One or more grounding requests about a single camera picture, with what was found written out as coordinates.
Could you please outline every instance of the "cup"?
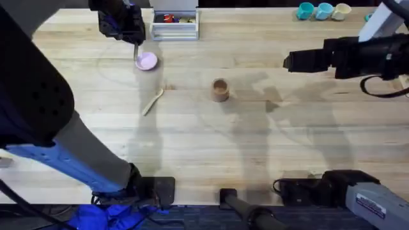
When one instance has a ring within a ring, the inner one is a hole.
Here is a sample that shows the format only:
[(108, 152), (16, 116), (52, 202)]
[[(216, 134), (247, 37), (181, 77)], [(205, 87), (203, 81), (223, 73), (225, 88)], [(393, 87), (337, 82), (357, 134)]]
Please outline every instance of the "cup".
[(311, 3), (301, 3), (297, 10), (299, 20), (307, 20), (314, 12), (314, 5)]
[(351, 6), (348, 6), (345, 3), (339, 3), (331, 16), (334, 20), (345, 20), (347, 14), (351, 13)]
[(334, 10), (334, 7), (331, 4), (321, 3), (318, 5), (318, 11), (317, 11), (317, 14), (315, 15), (315, 18), (317, 20), (325, 20), (329, 16), (331, 16), (331, 13), (333, 10)]

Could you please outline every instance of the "wood grain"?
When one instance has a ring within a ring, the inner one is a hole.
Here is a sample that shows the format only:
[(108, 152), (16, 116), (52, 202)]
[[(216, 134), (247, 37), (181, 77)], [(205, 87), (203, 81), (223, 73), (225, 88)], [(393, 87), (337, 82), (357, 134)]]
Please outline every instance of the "wood grain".
[[(294, 8), (203, 9), (199, 41), (144, 43), (160, 59), (152, 72), (135, 68), (133, 46), (102, 36), (89, 10), (60, 10), (34, 42), (70, 83), (97, 137), (143, 175), (176, 178), (177, 204), (215, 204), (223, 187), (252, 203), (280, 204), (269, 192), (273, 180), (329, 169), (361, 169), (409, 199), (409, 99), (367, 96), (360, 79), (334, 80), (333, 70), (282, 68), (289, 51), (356, 36), (372, 11), (354, 8), (344, 22), (300, 22)], [(143, 16), (151, 20), (149, 10)], [(211, 100), (216, 78), (229, 82), (227, 102)], [(395, 90), (380, 80), (369, 88)], [(89, 203), (85, 185), (2, 155), (15, 162), (0, 178), (29, 202)], [(0, 202), (10, 201), (0, 195)]]

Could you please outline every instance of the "white cup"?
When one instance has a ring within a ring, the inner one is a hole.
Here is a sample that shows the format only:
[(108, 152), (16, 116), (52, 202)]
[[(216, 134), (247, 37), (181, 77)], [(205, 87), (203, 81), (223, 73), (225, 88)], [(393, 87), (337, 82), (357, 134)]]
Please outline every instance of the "white cup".
[(334, 20), (344, 20), (346, 15), (351, 13), (351, 6), (348, 6), (345, 3), (339, 3), (331, 16)]

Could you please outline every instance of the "label sticker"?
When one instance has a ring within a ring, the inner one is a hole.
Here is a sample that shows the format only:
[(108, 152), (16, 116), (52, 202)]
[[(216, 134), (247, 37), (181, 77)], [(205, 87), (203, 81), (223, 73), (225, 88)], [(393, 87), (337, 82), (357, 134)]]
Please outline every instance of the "label sticker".
[(379, 216), (380, 218), (384, 219), (386, 216), (386, 208), (380, 206), (370, 198), (362, 195), (357, 194), (356, 201), (361, 206), (365, 207), (369, 211), (373, 212), (375, 215)]

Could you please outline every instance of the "white box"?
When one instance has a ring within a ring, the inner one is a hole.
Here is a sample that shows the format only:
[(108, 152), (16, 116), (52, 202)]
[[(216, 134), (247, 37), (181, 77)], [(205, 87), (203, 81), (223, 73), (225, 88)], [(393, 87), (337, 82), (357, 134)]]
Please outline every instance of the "white box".
[[(150, 0), (153, 7), (150, 33), (152, 40), (198, 40), (199, 11), (198, 0)], [(161, 15), (195, 18), (196, 23), (158, 22)]]

